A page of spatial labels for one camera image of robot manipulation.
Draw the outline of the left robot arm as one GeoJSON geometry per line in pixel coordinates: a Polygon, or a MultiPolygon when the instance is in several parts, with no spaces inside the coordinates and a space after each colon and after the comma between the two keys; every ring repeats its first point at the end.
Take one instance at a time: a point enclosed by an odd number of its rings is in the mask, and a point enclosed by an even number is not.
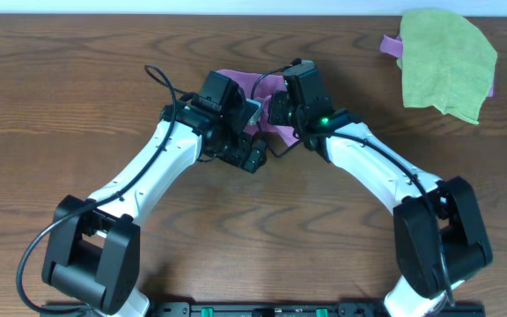
{"type": "Polygon", "coordinates": [[[136,286],[141,229],[173,182],[201,156],[254,173],[265,144],[245,132],[262,105],[231,78],[212,71],[199,92],[174,97],[148,143],[85,199],[56,207],[41,279],[100,316],[148,316],[151,301],[136,286]]]}

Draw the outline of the purple microfiber cloth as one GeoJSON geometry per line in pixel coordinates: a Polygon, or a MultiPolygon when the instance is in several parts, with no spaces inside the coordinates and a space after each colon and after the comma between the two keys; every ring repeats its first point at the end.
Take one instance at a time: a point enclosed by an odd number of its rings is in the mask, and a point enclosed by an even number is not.
{"type": "MultiPolygon", "coordinates": [[[[237,82],[243,89],[247,98],[251,96],[251,91],[254,88],[254,83],[261,76],[258,73],[241,72],[237,70],[222,69],[218,70],[224,76],[229,77],[237,82]]],[[[293,136],[293,128],[288,126],[271,125],[268,123],[268,106],[272,100],[273,94],[279,91],[285,91],[284,79],[280,75],[268,75],[257,84],[253,100],[258,101],[263,106],[263,112],[260,118],[261,128],[266,133],[277,134],[287,146],[293,145],[297,139],[293,136]]]]}

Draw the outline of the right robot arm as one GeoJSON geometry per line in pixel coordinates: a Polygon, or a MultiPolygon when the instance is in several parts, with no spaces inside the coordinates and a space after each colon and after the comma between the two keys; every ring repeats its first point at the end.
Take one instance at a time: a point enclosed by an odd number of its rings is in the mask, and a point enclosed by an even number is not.
{"type": "Polygon", "coordinates": [[[355,177],[393,217],[400,280],[383,305],[392,316],[427,316],[454,303],[454,290],[493,261],[473,187],[404,159],[345,108],[334,108],[314,63],[280,70],[284,88],[268,122],[289,126],[306,149],[355,177]]]}

